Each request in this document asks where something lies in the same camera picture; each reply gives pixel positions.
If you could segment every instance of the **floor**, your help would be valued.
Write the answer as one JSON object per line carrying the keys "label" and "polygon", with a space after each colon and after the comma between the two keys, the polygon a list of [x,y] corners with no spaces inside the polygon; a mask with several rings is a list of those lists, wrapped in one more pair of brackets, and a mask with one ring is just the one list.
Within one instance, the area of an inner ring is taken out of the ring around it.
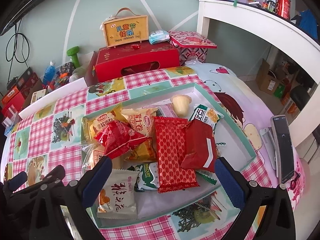
{"label": "floor", "polygon": [[[278,98],[259,90],[255,81],[248,81],[245,83],[259,98],[261,98],[274,115],[279,114],[283,106]],[[286,117],[289,124],[294,119],[291,114],[286,113]],[[299,205],[293,213],[296,227],[296,239],[306,240],[320,219],[320,158],[318,158],[320,150],[317,151],[317,145],[314,142],[312,134],[299,144],[296,147],[296,150],[300,158],[305,160],[305,173],[309,173],[309,180],[306,180],[304,193],[300,199]]]}

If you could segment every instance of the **green dumbbell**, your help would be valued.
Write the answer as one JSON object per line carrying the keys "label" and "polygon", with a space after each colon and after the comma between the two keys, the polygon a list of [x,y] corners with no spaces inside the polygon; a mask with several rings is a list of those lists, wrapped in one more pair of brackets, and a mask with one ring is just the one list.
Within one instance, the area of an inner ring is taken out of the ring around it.
{"label": "green dumbbell", "polygon": [[78,55],[77,55],[79,50],[80,49],[78,46],[75,46],[75,47],[67,50],[67,55],[68,55],[68,57],[71,57],[71,61],[72,61],[73,65],[75,66],[75,68],[80,67],[80,63],[79,63]]}

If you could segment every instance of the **plastic bottle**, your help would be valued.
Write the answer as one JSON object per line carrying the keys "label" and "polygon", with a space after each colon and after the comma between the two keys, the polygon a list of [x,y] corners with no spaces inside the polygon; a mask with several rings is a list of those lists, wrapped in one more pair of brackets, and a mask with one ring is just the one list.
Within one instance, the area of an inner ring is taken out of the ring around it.
{"label": "plastic bottle", "polygon": [[46,68],[43,76],[42,84],[46,87],[54,77],[54,74],[56,73],[56,68],[54,67],[56,63],[52,60],[50,61],[50,65]]}
{"label": "plastic bottle", "polygon": [[73,72],[72,72],[72,75],[70,76],[69,78],[69,83],[79,79],[79,78],[82,78],[84,77],[85,73],[86,73],[86,69],[83,68],[83,67],[78,67],[76,68]]}

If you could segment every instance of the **power cord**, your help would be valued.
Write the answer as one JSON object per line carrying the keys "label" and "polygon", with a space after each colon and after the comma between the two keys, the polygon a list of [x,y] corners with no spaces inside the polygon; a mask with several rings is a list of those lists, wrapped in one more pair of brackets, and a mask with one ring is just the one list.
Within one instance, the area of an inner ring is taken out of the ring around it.
{"label": "power cord", "polygon": [[[28,60],[29,55],[30,55],[30,45],[29,45],[29,41],[28,41],[27,37],[26,37],[23,33],[20,33],[20,32],[19,32],[21,21],[22,21],[22,19],[21,19],[20,22],[19,22],[18,28],[17,28],[17,24],[15,23],[15,25],[14,25],[14,35],[12,35],[11,38],[9,39],[8,44],[7,44],[7,47],[6,47],[6,49],[5,49],[5,59],[7,60],[7,62],[10,62],[10,69],[9,69],[9,75],[8,75],[8,83],[7,83],[7,85],[8,85],[9,82],[10,82],[10,73],[11,73],[13,58],[15,58],[16,61],[19,62],[19,63],[25,63],[26,66],[27,66],[27,68],[28,68],[27,60]],[[16,56],[17,46],[18,46],[18,37],[19,37],[19,35],[22,36],[22,49],[21,49],[21,54],[22,54],[22,57],[23,57],[23,61],[18,60],[18,59],[17,59],[17,56]],[[10,41],[12,40],[12,38],[14,38],[13,53],[12,53],[12,57],[11,57],[10,59],[8,59],[8,56],[7,56],[8,46],[9,46],[9,43],[10,43]],[[28,45],[28,55],[27,55],[27,58],[25,58],[24,55],[23,55],[23,43],[24,43],[24,41],[26,41],[26,42],[27,42],[27,45]]]}

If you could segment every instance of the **green and white biscuit package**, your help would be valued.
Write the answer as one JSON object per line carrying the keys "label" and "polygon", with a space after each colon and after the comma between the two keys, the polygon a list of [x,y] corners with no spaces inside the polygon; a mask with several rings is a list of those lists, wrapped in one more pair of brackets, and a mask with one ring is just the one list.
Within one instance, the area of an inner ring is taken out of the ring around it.
{"label": "green and white biscuit package", "polygon": [[145,163],[131,166],[129,170],[138,171],[137,182],[134,190],[145,192],[159,188],[158,163]]}
{"label": "green and white biscuit package", "polygon": [[214,108],[208,108],[204,105],[195,105],[194,112],[190,117],[189,121],[193,119],[198,119],[201,122],[205,122],[212,127],[212,131],[214,134],[214,130],[216,129],[216,125],[224,115],[216,111]]}

